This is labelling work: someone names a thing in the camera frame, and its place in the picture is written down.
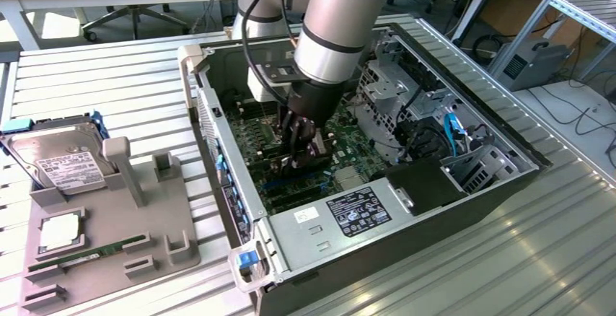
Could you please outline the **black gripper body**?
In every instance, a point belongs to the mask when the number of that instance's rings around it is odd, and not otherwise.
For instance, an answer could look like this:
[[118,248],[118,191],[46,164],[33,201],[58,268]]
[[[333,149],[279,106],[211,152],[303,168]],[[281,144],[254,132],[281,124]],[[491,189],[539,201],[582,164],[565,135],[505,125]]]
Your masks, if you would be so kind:
[[323,125],[335,111],[342,94],[343,83],[293,82],[286,106],[294,114],[313,121],[315,125]]

